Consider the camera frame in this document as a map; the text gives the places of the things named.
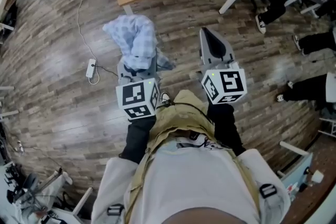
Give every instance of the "black sleeve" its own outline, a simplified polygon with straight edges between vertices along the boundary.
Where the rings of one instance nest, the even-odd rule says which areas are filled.
[[[131,121],[128,126],[126,147],[119,157],[139,164],[145,154],[149,132],[155,122],[156,116]]]

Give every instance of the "power strip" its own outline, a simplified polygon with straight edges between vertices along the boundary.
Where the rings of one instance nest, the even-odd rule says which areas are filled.
[[[86,76],[89,79],[92,79],[93,77],[93,73],[95,72],[95,69],[96,69],[96,63],[97,61],[95,59],[89,60],[88,69],[86,70]]]

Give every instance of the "white shirt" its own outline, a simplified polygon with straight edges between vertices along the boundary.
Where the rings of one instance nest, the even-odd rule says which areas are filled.
[[[259,183],[278,188],[282,201],[282,219],[290,206],[287,191],[257,150],[248,150],[238,159]],[[113,204],[129,206],[130,173],[136,164],[119,158],[107,163],[97,200],[93,206],[92,223],[113,223],[106,209]],[[176,137],[155,153],[144,186],[132,210],[130,224],[161,224],[170,216],[190,208],[209,207],[229,213],[247,224],[261,223],[256,205],[230,155],[205,135],[196,140]],[[124,211],[121,216],[124,224]]]
[[[328,72],[325,88],[325,100],[328,103],[336,103],[336,74]]]
[[[178,137],[158,149],[130,224],[160,224],[197,207],[215,208],[248,224],[260,222],[230,155],[204,135],[196,141]]]

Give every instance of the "white sleeve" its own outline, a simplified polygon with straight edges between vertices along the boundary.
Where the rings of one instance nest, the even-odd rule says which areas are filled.
[[[124,194],[137,167],[137,163],[118,157],[107,162],[97,199],[93,204],[91,223],[100,223],[99,218],[111,205],[123,204]]]
[[[260,200],[261,223],[280,223],[290,207],[290,198],[281,180],[268,166],[261,154],[256,150],[247,150],[237,157],[251,172],[258,187],[272,184],[277,190],[273,199]]]

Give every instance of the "white sole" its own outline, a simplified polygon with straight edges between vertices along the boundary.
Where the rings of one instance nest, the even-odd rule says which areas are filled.
[[[260,25],[259,25],[260,22],[259,22],[258,15],[256,15],[255,19],[256,19],[256,24],[257,24],[257,27],[258,27],[258,29],[259,29],[259,32],[262,33],[262,34],[264,35],[264,34],[266,33],[266,30],[265,30],[265,32],[262,31],[262,28],[261,28]]]
[[[294,36],[293,36],[293,42],[294,42],[296,48],[297,48],[299,51],[302,51],[302,49],[301,49],[300,46],[299,46],[299,42],[296,43],[296,41],[295,41],[295,37],[294,37]]]

